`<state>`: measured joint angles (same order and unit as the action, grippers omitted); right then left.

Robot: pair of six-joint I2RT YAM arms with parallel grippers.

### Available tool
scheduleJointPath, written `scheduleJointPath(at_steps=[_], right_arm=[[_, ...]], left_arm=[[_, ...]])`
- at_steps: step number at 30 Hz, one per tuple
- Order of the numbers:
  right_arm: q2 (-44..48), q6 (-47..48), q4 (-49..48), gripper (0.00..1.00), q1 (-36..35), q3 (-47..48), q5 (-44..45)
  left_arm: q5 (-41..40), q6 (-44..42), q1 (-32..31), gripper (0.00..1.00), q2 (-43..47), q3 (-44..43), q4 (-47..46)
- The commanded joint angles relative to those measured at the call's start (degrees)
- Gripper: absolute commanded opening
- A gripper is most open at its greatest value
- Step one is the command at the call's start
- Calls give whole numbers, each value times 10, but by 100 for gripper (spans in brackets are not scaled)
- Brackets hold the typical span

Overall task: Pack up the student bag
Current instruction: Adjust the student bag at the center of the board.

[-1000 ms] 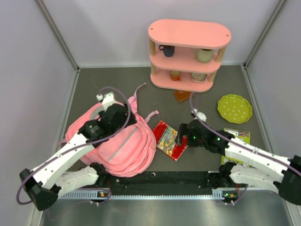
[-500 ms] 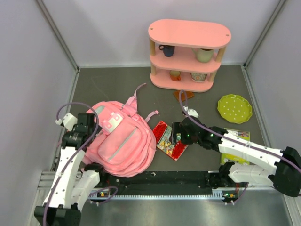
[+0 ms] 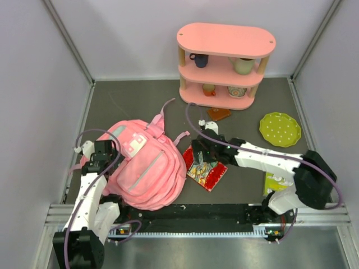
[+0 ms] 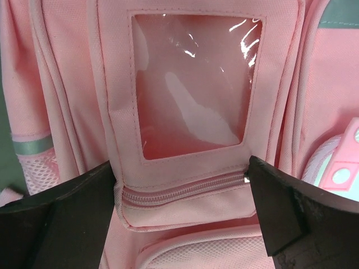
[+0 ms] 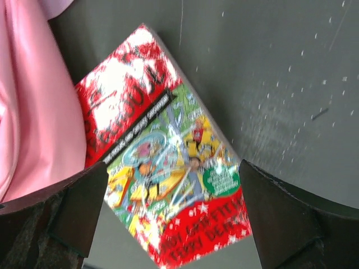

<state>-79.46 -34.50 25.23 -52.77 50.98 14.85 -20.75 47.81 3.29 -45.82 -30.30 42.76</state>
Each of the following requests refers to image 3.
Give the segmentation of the red patterned book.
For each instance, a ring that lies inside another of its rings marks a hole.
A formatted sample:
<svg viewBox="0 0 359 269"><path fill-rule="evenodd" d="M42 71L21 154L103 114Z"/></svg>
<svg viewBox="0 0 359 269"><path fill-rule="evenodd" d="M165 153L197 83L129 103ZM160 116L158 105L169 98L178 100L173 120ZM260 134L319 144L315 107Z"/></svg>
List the red patterned book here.
<svg viewBox="0 0 359 269"><path fill-rule="evenodd" d="M202 157L199 158L200 162L195 164L191 146L182 156L186 164L187 175L208 192L213 190L228 170L225 165L217 161L205 163Z"/></svg>

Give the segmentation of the pink student backpack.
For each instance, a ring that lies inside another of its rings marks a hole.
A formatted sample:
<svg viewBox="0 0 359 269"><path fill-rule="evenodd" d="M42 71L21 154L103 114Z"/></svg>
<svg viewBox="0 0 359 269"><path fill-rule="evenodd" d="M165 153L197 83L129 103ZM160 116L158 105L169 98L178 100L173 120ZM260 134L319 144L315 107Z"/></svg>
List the pink student backpack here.
<svg viewBox="0 0 359 269"><path fill-rule="evenodd" d="M165 134L164 110L151 122L122 120L98 140L113 140L123 158L102 191L114 194L140 210L159 210L177 199L186 181L187 168L175 140Z"/></svg>

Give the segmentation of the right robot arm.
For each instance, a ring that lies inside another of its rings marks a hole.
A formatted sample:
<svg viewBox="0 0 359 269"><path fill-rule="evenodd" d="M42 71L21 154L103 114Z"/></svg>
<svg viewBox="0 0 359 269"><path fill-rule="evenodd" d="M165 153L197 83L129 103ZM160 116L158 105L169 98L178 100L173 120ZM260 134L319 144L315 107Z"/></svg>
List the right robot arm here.
<svg viewBox="0 0 359 269"><path fill-rule="evenodd" d="M262 202L261 213L267 221L276 221L282 214L296 208L328 210L326 203L337 176L316 151L285 154L239 138L226 141L223 135L212 129L199 132L197 138L192 140L191 147L197 164L220 162L272 173L291 181L293 184L287 189L272 192Z"/></svg>

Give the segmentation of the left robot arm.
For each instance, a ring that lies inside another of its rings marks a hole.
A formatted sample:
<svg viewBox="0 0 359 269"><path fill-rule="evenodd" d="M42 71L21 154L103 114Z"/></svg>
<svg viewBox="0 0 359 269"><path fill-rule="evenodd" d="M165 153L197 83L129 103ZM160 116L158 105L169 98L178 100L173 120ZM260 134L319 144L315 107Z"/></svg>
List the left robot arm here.
<svg viewBox="0 0 359 269"><path fill-rule="evenodd" d="M116 142L86 142L83 151L87 161L81 166L75 205L62 230L53 237L60 268L101 268L104 244L113 223L127 217L124 205L100 201L110 175L124 159Z"/></svg>

